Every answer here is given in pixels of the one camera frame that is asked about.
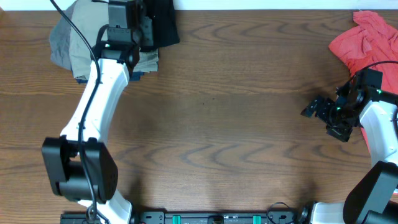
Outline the red t-shirt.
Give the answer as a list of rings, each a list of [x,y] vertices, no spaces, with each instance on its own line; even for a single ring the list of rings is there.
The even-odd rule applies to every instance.
[[[388,64],[397,61],[397,29],[372,11],[354,12],[353,20],[357,26],[332,40],[329,49],[349,68],[351,76],[365,67],[382,72],[376,96],[397,94],[397,65]],[[397,164],[396,113],[395,102],[381,100],[370,100],[359,113],[372,166],[379,161]]]

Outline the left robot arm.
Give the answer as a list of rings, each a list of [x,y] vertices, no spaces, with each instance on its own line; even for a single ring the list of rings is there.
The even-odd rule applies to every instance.
[[[59,137],[45,138],[42,156],[54,195],[86,207],[78,222],[138,223],[133,204],[117,190],[118,168],[106,148],[119,98],[139,61],[146,16],[142,1],[107,1],[109,23],[94,46],[62,11],[91,55],[90,77]]]

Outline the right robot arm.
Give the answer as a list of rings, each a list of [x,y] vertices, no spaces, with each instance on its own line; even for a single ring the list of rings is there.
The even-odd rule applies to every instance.
[[[298,213],[300,223],[397,223],[397,95],[373,86],[337,91],[336,101],[317,98],[302,112],[326,122],[329,135],[346,142],[364,129],[371,169],[344,202],[314,202]]]

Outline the black polo shirt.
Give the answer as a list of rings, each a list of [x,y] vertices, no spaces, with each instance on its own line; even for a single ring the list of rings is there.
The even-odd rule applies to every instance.
[[[154,44],[141,47],[141,52],[150,52],[161,47],[178,44],[174,2],[172,0],[144,0],[147,16],[152,19]]]

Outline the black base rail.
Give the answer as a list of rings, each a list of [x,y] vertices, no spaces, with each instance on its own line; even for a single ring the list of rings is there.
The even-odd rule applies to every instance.
[[[131,211],[129,223],[133,224],[291,224],[309,223],[311,211],[272,208],[263,213],[254,212],[166,212]]]

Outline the folded grey garment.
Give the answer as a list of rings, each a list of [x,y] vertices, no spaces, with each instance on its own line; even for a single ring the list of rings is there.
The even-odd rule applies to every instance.
[[[72,69],[69,55],[71,31],[73,31],[73,28],[65,18],[61,16],[57,25],[52,29],[49,35],[51,61],[67,70]]]

